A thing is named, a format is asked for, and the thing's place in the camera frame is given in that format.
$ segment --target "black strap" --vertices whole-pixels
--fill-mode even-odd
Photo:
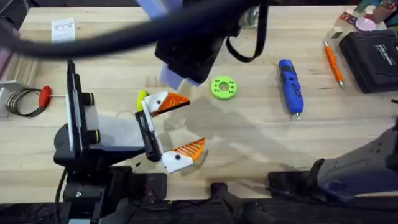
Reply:
[[[246,57],[241,55],[231,44],[229,37],[226,38],[226,48],[234,56],[241,62],[249,63],[254,59],[258,58],[262,54],[262,50],[264,49],[264,45],[266,43],[266,35],[267,35],[267,20],[268,20],[268,3],[266,1],[262,1],[260,3],[259,8],[259,22],[257,28],[257,42],[256,42],[256,50],[254,51],[253,57]]]

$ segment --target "white paper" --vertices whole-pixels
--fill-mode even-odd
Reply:
[[[75,19],[62,19],[51,23],[51,41],[53,43],[75,40]]]

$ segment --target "red handle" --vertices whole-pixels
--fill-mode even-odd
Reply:
[[[45,107],[50,101],[51,88],[44,86],[39,95],[39,107]]]

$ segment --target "orange fin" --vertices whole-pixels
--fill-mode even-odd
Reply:
[[[152,113],[153,116],[157,116],[159,114],[189,105],[190,101],[188,98],[176,94],[176,93],[169,93],[166,96],[166,99],[162,102],[159,109]]]
[[[181,153],[184,156],[191,157],[192,160],[195,161],[196,159],[198,159],[200,153],[202,152],[203,147],[205,146],[205,141],[206,138],[201,138],[184,146],[178,147],[173,151]]]

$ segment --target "black knob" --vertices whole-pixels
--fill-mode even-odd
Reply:
[[[94,93],[82,93],[83,105],[91,106],[94,105]]]
[[[88,144],[98,144],[101,142],[101,133],[99,130],[87,131]]]

